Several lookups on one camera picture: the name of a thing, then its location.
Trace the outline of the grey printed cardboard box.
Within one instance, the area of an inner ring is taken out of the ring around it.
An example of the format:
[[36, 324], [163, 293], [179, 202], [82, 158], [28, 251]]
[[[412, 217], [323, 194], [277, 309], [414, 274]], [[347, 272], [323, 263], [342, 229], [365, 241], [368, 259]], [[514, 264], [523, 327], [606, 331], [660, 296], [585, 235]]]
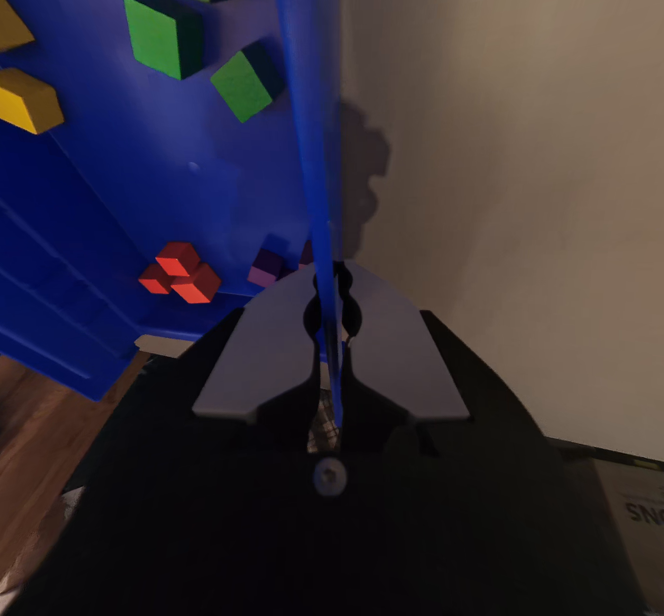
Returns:
[[592, 460], [647, 606], [663, 614], [663, 472]]

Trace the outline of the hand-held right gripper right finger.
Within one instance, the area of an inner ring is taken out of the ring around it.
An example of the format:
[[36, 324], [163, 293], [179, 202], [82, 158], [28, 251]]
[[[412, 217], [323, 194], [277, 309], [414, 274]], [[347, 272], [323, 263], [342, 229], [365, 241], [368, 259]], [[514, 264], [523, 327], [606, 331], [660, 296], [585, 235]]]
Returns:
[[353, 260], [340, 267], [342, 327], [352, 372], [413, 421], [462, 421], [470, 413], [419, 309]]

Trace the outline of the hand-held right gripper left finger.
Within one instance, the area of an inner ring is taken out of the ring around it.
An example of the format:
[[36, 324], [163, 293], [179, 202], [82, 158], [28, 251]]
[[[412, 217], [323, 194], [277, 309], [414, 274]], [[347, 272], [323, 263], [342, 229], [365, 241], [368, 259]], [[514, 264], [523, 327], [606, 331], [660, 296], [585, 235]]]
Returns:
[[320, 391], [320, 349], [305, 328], [317, 290], [312, 263], [248, 302], [197, 397], [202, 418], [253, 421], [260, 406], [300, 386]]

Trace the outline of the blue plastic bin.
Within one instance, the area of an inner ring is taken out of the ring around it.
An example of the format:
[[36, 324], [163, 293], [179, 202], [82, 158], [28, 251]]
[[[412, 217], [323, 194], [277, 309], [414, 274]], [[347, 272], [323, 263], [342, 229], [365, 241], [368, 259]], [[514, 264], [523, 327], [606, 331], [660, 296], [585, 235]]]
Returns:
[[[56, 90], [64, 123], [1, 121], [1, 355], [98, 402], [141, 335], [197, 340], [266, 288], [260, 248], [298, 271], [311, 239], [324, 338], [340, 313], [339, 0], [178, 0], [203, 16], [204, 66], [176, 80], [133, 56], [123, 0], [7, 0], [35, 42], [1, 54]], [[264, 42], [286, 89], [240, 123], [210, 78]], [[137, 280], [191, 243], [209, 304]]]

